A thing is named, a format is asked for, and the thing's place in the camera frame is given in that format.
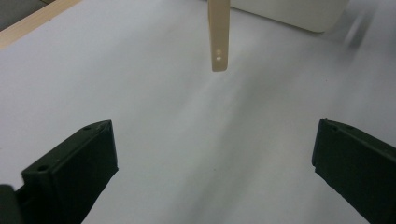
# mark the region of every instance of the black plastic part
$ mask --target black plastic part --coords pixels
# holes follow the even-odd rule
[[[10,185],[0,185],[0,223],[23,223],[17,196]]]
[[[117,171],[111,121],[80,129],[22,171],[16,194],[24,223],[81,223]]]
[[[322,119],[316,173],[370,223],[396,223],[396,148],[343,123]]]

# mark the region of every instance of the wooden popsicle stick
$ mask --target wooden popsicle stick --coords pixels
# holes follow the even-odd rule
[[[230,0],[208,0],[212,70],[227,70],[230,35]]]
[[[0,49],[17,41],[35,28],[72,7],[80,0],[56,0],[0,32]]]

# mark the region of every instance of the white table surface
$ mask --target white table surface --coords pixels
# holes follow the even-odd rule
[[[206,1],[83,0],[0,51],[1,183],[112,119],[120,171],[84,223],[367,223],[311,155],[321,118],[396,146],[395,11],[351,0],[313,35],[233,10],[212,73]]]

